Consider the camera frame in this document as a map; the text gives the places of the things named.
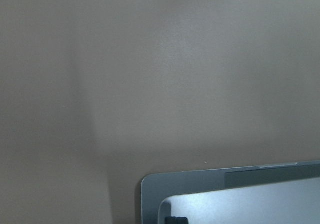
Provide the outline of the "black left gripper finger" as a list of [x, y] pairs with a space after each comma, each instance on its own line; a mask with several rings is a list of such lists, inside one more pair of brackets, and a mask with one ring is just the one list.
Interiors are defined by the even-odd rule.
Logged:
[[168, 216], [164, 220], [165, 224], [188, 224], [186, 217]]

